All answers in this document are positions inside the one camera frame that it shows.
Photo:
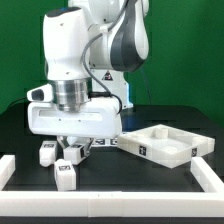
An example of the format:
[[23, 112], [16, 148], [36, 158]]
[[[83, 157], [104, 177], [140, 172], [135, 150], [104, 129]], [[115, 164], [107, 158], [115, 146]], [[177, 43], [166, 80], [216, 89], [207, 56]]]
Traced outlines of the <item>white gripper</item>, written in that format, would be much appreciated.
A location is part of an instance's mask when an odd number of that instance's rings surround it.
[[115, 138], [122, 131], [121, 117], [115, 99], [92, 99], [80, 106], [78, 112], [64, 112], [53, 103], [32, 102], [28, 106], [28, 124], [34, 134], [58, 136], [57, 142], [65, 150], [69, 147], [65, 136], [90, 138], [81, 155], [88, 157], [93, 138]]

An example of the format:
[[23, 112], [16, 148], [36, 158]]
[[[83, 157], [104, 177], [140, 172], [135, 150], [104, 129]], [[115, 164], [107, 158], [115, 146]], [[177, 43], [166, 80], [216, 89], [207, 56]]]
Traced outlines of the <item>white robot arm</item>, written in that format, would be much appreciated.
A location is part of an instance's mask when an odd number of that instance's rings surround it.
[[95, 70], [133, 72], [146, 60], [149, 44], [144, 17], [149, 0], [68, 0], [43, 20], [48, 83], [27, 92], [28, 122], [35, 134], [69, 140], [82, 158], [96, 138], [122, 130], [122, 101], [107, 86], [91, 89]]

